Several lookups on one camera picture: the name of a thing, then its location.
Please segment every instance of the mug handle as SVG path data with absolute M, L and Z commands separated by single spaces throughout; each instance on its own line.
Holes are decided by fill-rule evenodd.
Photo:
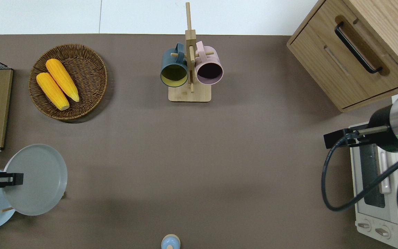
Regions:
M 196 47 L 198 47 L 198 54 L 199 54 L 199 58 L 201 63 L 204 63 L 207 61 L 207 55 L 205 55 L 205 48 L 203 47 L 203 43 L 202 41 L 198 41 L 196 43 Z
M 184 57 L 184 53 L 183 53 L 183 44 L 182 43 L 178 43 L 176 45 L 176 53 L 177 53 L 177 58 L 176 58 L 176 63 L 181 64 L 183 62 L 183 57 Z

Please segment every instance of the white floor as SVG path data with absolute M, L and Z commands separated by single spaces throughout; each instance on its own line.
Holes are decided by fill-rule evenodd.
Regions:
M 197 34 L 291 35 L 316 0 L 190 0 Z M 0 0 L 0 34 L 184 34 L 185 1 Z

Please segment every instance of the corn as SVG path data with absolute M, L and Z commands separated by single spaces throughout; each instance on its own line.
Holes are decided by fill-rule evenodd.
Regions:
M 57 83 L 49 73 L 40 73 L 36 76 L 36 82 L 46 94 L 47 98 L 61 111 L 68 109 L 67 98 L 58 87 Z
M 78 90 L 64 65 L 57 59 L 49 59 L 46 67 L 62 91 L 74 101 L 79 102 Z

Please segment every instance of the round wicker tray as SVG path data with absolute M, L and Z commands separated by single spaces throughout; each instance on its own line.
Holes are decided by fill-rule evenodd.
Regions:
M 61 61 L 79 93 L 79 102 L 67 97 L 70 107 L 60 111 L 47 98 L 36 82 L 39 73 L 47 72 L 46 61 Z M 29 77 L 29 94 L 33 104 L 45 115 L 57 120 L 80 118 L 93 110 L 101 101 L 107 87 L 107 69 L 104 61 L 92 49 L 80 44 L 54 47 L 42 55 L 33 66 Z

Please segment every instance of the gray plate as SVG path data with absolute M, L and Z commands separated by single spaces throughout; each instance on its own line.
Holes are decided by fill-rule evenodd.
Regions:
M 3 188 L 12 208 L 25 215 L 40 215 L 60 201 L 67 186 L 67 167 L 49 145 L 29 145 L 7 163 L 7 173 L 24 173 L 24 183 Z

